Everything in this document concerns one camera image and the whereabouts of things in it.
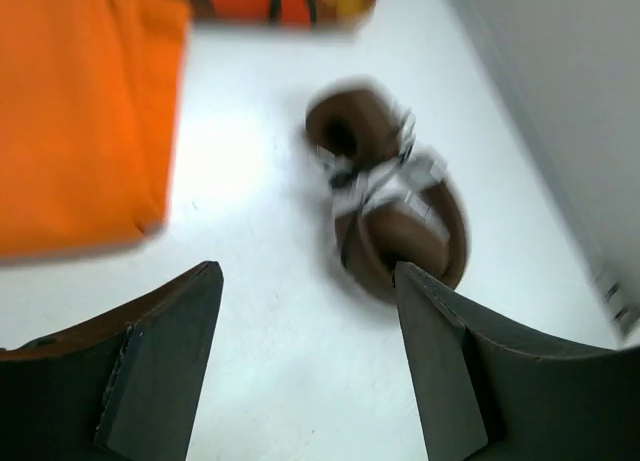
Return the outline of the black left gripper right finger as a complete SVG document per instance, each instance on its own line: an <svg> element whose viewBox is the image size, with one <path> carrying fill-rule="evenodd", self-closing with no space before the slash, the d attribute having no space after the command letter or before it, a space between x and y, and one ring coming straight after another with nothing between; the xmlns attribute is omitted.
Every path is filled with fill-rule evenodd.
<svg viewBox="0 0 640 461"><path fill-rule="evenodd" d="M398 313L432 460L635 460L639 351L552 336L395 271Z"/></svg>

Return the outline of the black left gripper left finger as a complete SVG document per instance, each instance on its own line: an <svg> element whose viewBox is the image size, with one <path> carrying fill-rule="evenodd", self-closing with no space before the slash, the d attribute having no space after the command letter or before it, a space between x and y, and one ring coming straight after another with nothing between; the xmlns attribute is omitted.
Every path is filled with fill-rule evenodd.
<svg viewBox="0 0 640 461"><path fill-rule="evenodd" d="M186 457L222 297L205 261L156 290L1 354L5 460Z"/></svg>

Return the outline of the brown headphones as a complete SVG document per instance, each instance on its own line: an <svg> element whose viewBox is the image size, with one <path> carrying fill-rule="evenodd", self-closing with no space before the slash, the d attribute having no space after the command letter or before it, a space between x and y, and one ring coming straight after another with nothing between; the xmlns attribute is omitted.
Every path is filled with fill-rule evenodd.
<svg viewBox="0 0 640 461"><path fill-rule="evenodd" d="M316 94L304 133L323 165L342 268L371 295L396 298L398 264L450 289L469 260L467 221L446 165L416 147L415 118L363 79Z"/></svg>

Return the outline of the orange cloth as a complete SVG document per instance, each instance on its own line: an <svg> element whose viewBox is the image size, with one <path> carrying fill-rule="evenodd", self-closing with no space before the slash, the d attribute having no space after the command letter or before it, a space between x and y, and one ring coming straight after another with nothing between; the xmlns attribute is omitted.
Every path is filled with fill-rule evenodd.
<svg viewBox="0 0 640 461"><path fill-rule="evenodd" d="M1 0L1 253L136 243L166 217L187 0Z"/></svg>

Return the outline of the orange camouflage garment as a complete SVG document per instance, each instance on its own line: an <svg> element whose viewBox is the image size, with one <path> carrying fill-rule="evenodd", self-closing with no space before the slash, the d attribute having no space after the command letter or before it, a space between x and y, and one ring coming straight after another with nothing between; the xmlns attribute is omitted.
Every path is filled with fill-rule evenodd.
<svg viewBox="0 0 640 461"><path fill-rule="evenodd" d="M294 27L346 27L367 17L377 0L190 0L198 20Z"/></svg>

